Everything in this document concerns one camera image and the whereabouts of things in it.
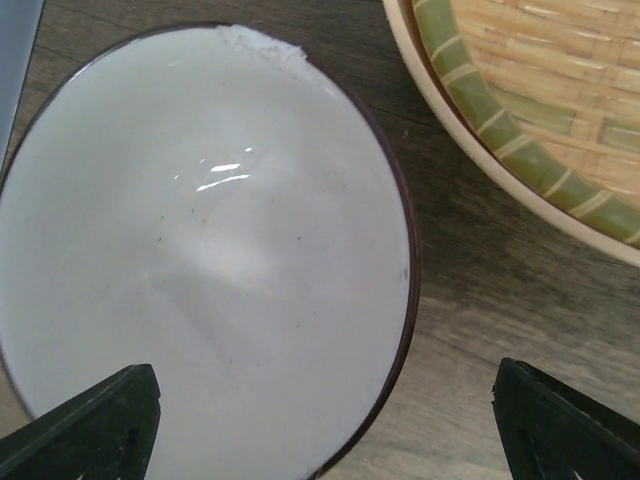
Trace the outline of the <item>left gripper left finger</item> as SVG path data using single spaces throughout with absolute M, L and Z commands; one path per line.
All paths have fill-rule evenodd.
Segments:
M 159 400 L 152 366 L 127 366 L 2 438 L 1 477 L 143 479 Z

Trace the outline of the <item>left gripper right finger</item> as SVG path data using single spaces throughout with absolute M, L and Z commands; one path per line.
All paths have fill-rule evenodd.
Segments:
M 637 479 L 639 424 L 532 365 L 504 358 L 492 407 L 514 479 Z

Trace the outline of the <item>teal and white bowl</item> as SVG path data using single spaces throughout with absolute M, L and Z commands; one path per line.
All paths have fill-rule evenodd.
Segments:
M 418 254 L 383 132 L 302 48 L 152 30 L 65 81 L 9 162 L 3 360 L 32 416 L 152 365 L 152 479 L 314 479 L 396 383 Z

